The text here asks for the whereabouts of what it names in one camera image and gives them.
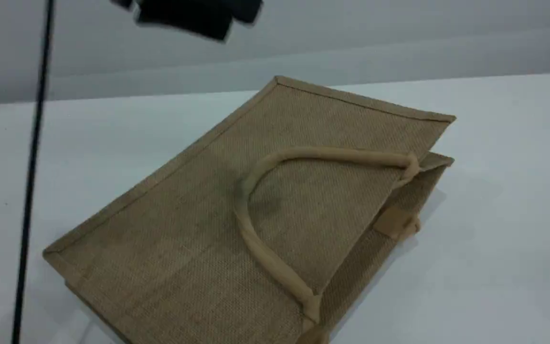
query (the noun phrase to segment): burlap bag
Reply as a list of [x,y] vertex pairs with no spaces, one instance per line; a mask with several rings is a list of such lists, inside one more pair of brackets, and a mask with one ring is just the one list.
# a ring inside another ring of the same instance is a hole
[[454,119],[276,77],[44,257],[131,344],[324,343],[419,230]]

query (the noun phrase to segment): white wall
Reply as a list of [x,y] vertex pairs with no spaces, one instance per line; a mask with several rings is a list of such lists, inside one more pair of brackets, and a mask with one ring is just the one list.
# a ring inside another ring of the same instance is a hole
[[[0,102],[33,98],[43,0],[0,0]],[[550,72],[547,0],[266,0],[227,44],[140,28],[108,0],[58,2],[53,97]]]

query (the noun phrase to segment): woven texture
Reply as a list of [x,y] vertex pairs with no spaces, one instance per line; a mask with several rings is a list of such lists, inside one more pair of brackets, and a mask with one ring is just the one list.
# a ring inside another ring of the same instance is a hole
[[68,286],[132,344],[294,344],[299,304],[247,252],[235,183],[294,146],[413,152],[422,172],[288,161],[259,183],[259,237],[316,292],[330,329],[396,242],[380,209],[418,212],[452,160],[429,153],[454,117],[277,77],[179,156],[44,251]]

